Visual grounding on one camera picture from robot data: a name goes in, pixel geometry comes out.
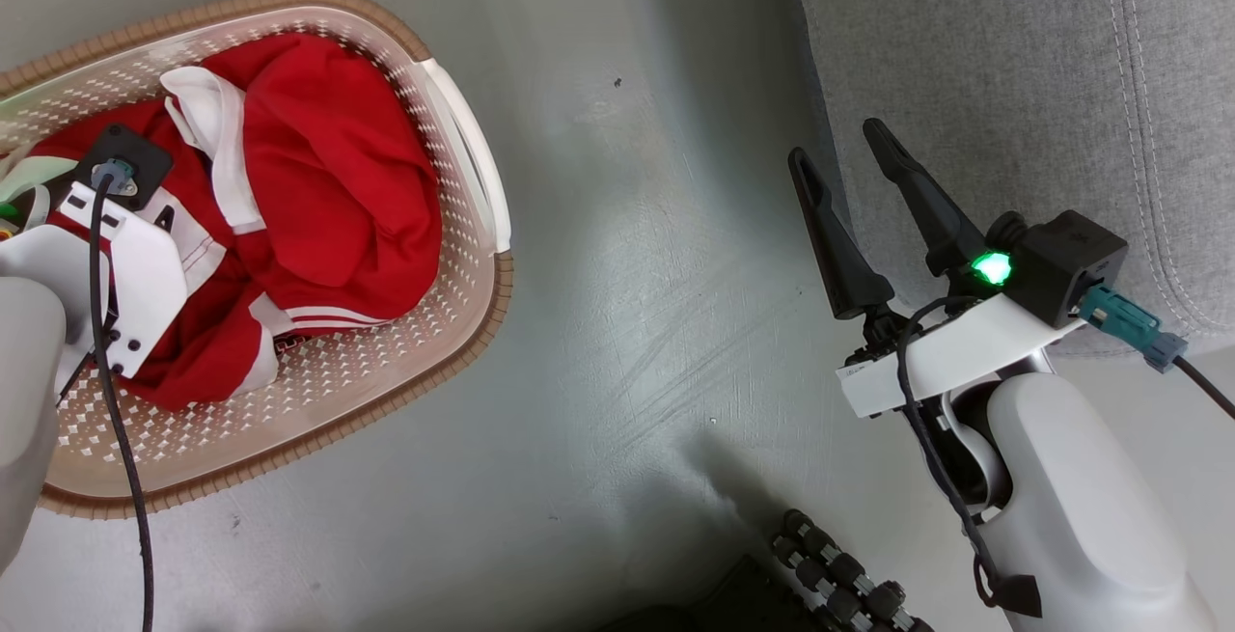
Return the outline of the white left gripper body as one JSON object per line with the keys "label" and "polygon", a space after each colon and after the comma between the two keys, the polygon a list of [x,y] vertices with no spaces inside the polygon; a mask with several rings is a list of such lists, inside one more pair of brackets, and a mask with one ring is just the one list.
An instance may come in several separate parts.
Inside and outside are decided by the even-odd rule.
{"label": "white left gripper body", "polygon": [[185,305],[188,281],[172,236],[107,201],[98,272],[88,239],[44,223],[2,242],[2,351],[54,363],[59,378],[93,351],[90,285],[111,305],[107,359],[124,378],[141,372]]}

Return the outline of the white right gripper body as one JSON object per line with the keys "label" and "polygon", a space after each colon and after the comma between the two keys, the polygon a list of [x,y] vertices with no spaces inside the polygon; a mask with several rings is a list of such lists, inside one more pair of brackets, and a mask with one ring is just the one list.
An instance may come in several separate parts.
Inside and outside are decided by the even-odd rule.
{"label": "white right gripper body", "polygon": [[[839,383],[856,416],[872,417],[904,406],[898,383],[898,358],[892,335],[904,328],[893,311],[867,316],[869,333],[881,338],[876,349],[860,351],[857,360],[839,369]],[[1005,294],[976,302],[963,314],[911,338],[906,364],[913,397],[923,400],[960,389],[990,375],[1032,352],[1079,330],[1077,318],[1050,327]]]}

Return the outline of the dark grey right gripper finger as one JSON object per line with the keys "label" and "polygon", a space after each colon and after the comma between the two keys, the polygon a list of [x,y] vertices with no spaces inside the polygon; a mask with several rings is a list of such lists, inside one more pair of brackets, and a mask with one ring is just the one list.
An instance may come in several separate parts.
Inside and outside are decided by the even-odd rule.
{"label": "dark grey right gripper finger", "polygon": [[878,316],[889,311],[890,281],[868,265],[860,246],[839,220],[832,194],[806,151],[790,149],[788,170],[834,318]]}
{"label": "dark grey right gripper finger", "polygon": [[867,118],[862,135],[883,177],[902,193],[926,248],[934,276],[957,270],[986,253],[984,236],[948,193],[909,154],[887,123]]}

